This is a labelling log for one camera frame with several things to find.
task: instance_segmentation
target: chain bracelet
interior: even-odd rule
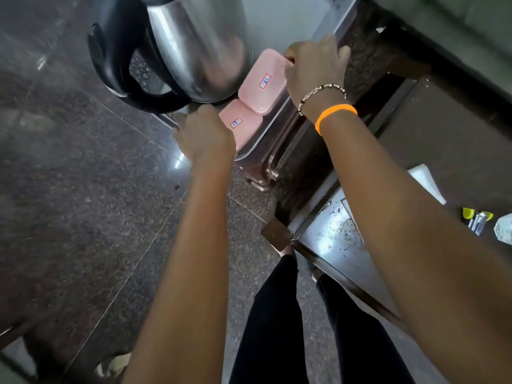
[[[340,85],[336,85],[335,83],[327,83],[325,85],[320,85],[319,87],[317,87],[312,92],[306,94],[306,96],[301,100],[301,102],[298,105],[298,112],[299,112],[299,114],[303,115],[302,114],[302,106],[304,105],[304,103],[306,102],[306,100],[309,97],[311,97],[313,94],[318,93],[320,90],[327,89],[327,88],[330,88],[330,87],[333,87],[333,88],[338,89],[339,91],[341,91],[343,93],[343,95],[345,96],[345,99],[347,99],[347,93],[345,92],[345,89],[343,89]]]

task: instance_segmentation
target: pink container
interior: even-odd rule
[[[268,115],[286,87],[285,66],[292,63],[277,51],[264,50],[245,78],[238,98],[260,115]]]
[[[254,113],[240,100],[230,102],[221,110],[219,116],[224,125],[233,131],[237,152],[254,135],[263,121],[262,115]]]

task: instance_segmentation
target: hand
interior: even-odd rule
[[[286,50],[285,58],[294,62],[285,70],[286,88],[298,107],[304,96],[320,85],[336,83],[343,87],[350,48],[344,46],[338,51],[335,36],[326,35],[320,43],[304,41],[292,44]],[[308,98],[302,112],[314,123],[325,109],[344,102],[341,91],[325,89]]]
[[[189,115],[176,115],[179,130],[174,131],[183,154],[192,166],[201,164],[233,164],[234,135],[222,122],[211,105],[202,105]]]

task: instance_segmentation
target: forearm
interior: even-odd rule
[[[354,114],[329,116],[321,132],[372,259],[428,356],[454,381],[509,357],[512,286],[502,259],[398,167]],[[458,366],[468,361],[471,369]]]
[[[124,383],[220,382],[231,164],[198,166],[170,259]]]

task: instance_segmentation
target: label sticker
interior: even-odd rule
[[[238,117],[236,120],[234,120],[230,125],[231,128],[235,129],[237,126],[239,126],[242,123],[242,119]]]
[[[267,87],[268,81],[270,81],[270,78],[272,78],[272,75],[265,74],[265,76],[263,77],[263,79],[259,83],[259,88],[265,90],[265,88]]]

